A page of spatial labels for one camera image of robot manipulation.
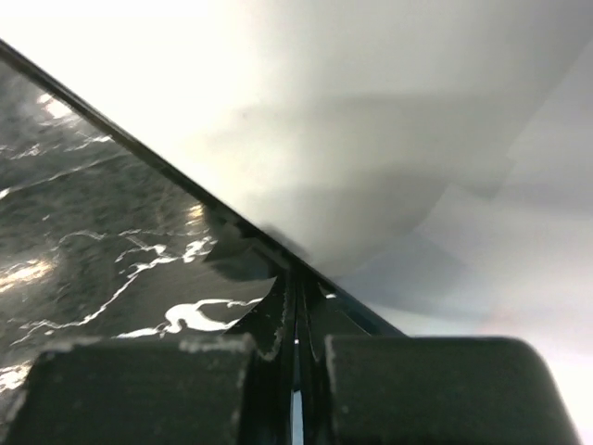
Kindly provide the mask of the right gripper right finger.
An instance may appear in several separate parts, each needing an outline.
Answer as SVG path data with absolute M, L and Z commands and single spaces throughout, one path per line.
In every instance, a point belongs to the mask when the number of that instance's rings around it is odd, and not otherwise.
M 512 337 L 407 337 L 296 283 L 308 444 L 576 444 L 549 367 Z

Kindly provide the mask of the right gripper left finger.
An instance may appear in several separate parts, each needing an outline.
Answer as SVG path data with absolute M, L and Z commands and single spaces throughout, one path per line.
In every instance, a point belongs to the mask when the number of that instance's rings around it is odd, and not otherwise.
M 288 444 L 295 294 L 288 275 L 219 335 L 77 338 L 35 360 L 7 444 Z

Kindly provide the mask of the white dry-erase board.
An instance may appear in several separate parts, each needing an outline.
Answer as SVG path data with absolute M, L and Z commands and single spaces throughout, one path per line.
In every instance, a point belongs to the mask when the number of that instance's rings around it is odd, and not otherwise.
M 413 335 L 592 330 L 588 1 L 23 1 L 1 36 Z

